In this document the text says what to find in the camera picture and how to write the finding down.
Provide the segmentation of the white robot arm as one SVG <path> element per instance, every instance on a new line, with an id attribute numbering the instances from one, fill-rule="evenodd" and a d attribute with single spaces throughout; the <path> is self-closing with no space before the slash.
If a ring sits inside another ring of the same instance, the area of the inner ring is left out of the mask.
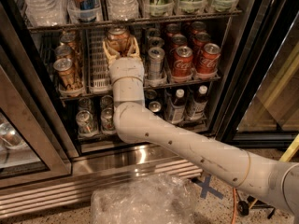
<path id="1" fill-rule="evenodd" d="M 136 42 L 122 57 L 103 43 L 113 87 L 114 125 L 125 143 L 171 150 L 218 179 L 299 221 L 299 163 L 275 161 L 176 127 L 145 107 L 144 67 Z"/>

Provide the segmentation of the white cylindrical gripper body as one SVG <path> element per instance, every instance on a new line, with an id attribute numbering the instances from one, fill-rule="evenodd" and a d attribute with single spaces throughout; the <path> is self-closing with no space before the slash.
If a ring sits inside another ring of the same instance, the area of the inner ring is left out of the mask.
<path id="1" fill-rule="evenodd" d="M 136 58 L 119 58 L 109 67 L 109 74 L 112 85 L 125 78 L 128 78 L 130 83 L 144 83 L 144 66 Z"/>

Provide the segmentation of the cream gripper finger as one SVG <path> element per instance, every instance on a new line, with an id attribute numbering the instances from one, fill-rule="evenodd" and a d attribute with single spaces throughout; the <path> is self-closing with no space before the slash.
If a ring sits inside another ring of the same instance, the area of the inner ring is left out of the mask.
<path id="1" fill-rule="evenodd" d="M 140 59 L 140 49 L 137 40 L 133 35 L 131 35 L 129 38 L 129 49 L 127 52 L 127 56 L 131 58 Z"/>
<path id="2" fill-rule="evenodd" d="M 116 60 L 118 60 L 121 57 L 120 53 L 108 44 L 107 39 L 103 41 L 103 50 L 106 55 L 108 65 L 112 65 Z"/>

